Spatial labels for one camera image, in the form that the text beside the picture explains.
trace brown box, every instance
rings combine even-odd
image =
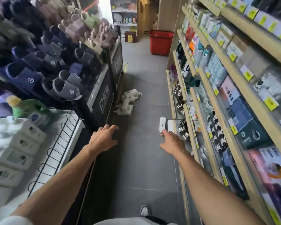
[[[134,31],[125,31],[125,42],[127,42],[127,43],[136,43],[137,42],[136,32],[134,32]]]

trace green bottle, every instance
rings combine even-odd
[[[45,127],[50,120],[50,109],[36,99],[21,100],[11,95],[6,102],[11,106],[14,118],[30,119],[39,128]]]

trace gray tile floor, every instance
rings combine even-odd
[[[121,217],[137,217],[142,205],[168,223],[185,224],[179,165],[160,149],[160,117],[170,117],[165,75],[168,57],[150,53],[146,37],[138,43],[123,41],[128,63],[123,91],[142,92],[132,116],[113,115],[119,126],[118,145],[99,155],[83,209],[87,224]]]

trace wire rack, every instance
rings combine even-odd
[[[54,137],[53,146],[47,150],[47,158],[45,162],[39,165],[39,174],[36,180],[28,185],[28,197],[45,184],[45,182],[55,175],[63,166],[62,161],[79,121],[79,118],[74,111],[67,113],[66,116],[66,121],[60,125],[60,133],[56,134]]]

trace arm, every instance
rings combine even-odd
[[[206,225],[265,225],[257,213],[193,159],[177,134],[166,130],[162,133],[165,135],[165,143],[160,144],[160,147],[178,160],[191,197]]]
[[[105,125],[94,132],[89,144],[11,215],[25,217],[34,225],[60,225],[96,156],[117,144],[111,138],[116,129],[115,125]]]

